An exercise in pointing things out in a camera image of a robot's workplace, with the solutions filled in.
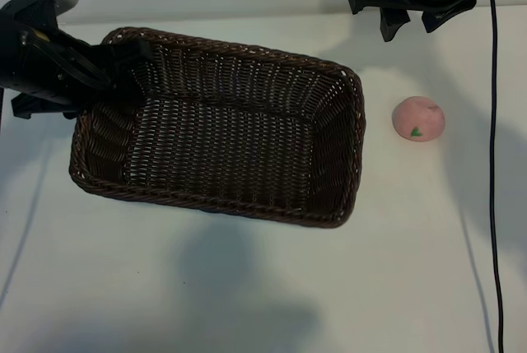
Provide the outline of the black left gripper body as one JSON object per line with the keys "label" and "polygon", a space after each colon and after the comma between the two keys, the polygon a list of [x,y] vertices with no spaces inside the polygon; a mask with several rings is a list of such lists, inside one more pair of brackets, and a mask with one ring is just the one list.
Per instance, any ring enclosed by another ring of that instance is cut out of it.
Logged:
{"label": "black left gripper body", "polygon": [[77,0],[10,0],[1,9],[1,87],[17,91],[12,112],[61,113],[76,118],[110,99],[112,67],[133,68],[153,58],[149,44],[90,45],[58,27],[59,15]]}

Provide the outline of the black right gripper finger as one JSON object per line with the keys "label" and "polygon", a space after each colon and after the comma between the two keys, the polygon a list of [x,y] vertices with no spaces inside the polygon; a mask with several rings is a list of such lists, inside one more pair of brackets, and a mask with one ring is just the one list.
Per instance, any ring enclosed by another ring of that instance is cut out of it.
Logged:
{"label": "black right gripper finger", "polygon": [[408,12],[403,9],[380,8],[380,33],[384,42],[394,39],[399,29],[410,22]]}
{"label": "black right gripper finger", "polygon": [[443,12],[424,12],[422,14],[422,23],[428,34],[437,30],[444,25],[448,20],[458,16],[461,13],[472,10],[477,3],[477,0],[463,0],[455,6]]}

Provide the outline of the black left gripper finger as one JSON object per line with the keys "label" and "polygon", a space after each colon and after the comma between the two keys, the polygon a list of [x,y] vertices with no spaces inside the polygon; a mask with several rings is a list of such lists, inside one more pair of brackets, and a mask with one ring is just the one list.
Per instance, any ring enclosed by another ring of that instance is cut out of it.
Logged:
{"label": "black left gripper finger", "polygon": [[141,103],[144,94],[127,64],[115,63],[112,67],[110,99],[116,102]]}

